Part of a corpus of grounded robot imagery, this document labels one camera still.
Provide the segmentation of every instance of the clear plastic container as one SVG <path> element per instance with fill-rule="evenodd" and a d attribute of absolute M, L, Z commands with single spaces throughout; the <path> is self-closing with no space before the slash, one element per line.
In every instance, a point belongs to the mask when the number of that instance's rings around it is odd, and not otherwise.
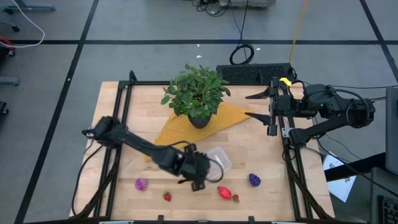
<path fill-rule="evenodd" d="M 223 168 L 224 175 L 225 173 L 232 168 L 232 162 L 226 155 L 224 149 L 221 147 L 215 147 L 212 150 L 206 152 L 206 155 L 217 161 Z M 213 161 L 210 161 L 210 171 L 207 174 L 207 179 L 216 180 L 221 177 L 221 170 L 219 165 L 215 164 Z"/>

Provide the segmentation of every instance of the black plant pot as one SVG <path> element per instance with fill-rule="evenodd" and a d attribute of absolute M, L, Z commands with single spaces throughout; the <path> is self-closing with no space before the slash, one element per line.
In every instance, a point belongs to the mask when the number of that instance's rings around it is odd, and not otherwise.
<path fill-rule="evenodd" d="M 204 128 L 206 127 L 206 125 L 209 123 L 211 118 L 210 116 L 207 116 L 205 118 L 201 118 L 201 117 L 197 117 L 197 118 L 192 118 L 190 115 L 188 115 L 188 119 L 189 121 L 191 121 L 191 124 L 195 127 L 195 128 Z"/>

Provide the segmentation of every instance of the white paper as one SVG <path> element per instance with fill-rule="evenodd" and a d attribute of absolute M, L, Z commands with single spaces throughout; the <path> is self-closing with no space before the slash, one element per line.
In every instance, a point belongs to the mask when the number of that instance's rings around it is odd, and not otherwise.
<path fill-rule="evenodd" d="M 333 156 L 327 155 L 323 160 L 323 170 L 328 170 L 341 165 L 343 165 L 343 163 L 335 159 Z M 355 178 L 356 176 L 352 176 L 345 179 L 328 182 L 329 192 L 345 203 L 349 193 L 351 192 L 351 189 L 353 188 Z"/>

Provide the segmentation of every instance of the yellow cloth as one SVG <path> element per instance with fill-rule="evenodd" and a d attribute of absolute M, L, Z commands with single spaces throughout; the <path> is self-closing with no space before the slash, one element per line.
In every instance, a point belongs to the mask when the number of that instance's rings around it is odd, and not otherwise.
<path fill-rule="evenodd" d="M 183 140 L 190 143 L 197 142 L 250 118 L 244 114 L 245 112 L 253 111 L 222 103 L 218 107 L 217 115 L 213 114 L 210 122 L 202 129 L 195 128 L 191 122 L 189 122 L 187 115 L 176 116 L 173 113 L 159 133 L 159 136 L 155 140 L 155 144 L 164 146 Z M 181 143 L 174 147 L 181 149 L 184 146 L 185 144 Z M 151 158 L 149 156 L 144 156 L 144 161 L 149 162 Z"/>

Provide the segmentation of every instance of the potted plant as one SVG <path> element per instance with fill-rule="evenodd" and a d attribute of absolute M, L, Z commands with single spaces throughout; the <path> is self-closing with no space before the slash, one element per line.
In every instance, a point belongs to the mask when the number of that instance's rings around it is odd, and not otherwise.
<path fill-rule="evenodd" d="M 190 122 L 196 128 L 204 128 L 213 114 L 217 114 L 217 108 L 223 101 L 224 92 L 231 96 L 229 90 L 223 86 L 227 84 L 215 71 L 209 67 L 197 69 L 185 65 L 184 71 L 174 79 L 170 86 L 163 90 L 165 96 L 161 103 L 165 105 L 170 100 L 169 108 L 174 109 L 177 116 L 187 115 Z"/>

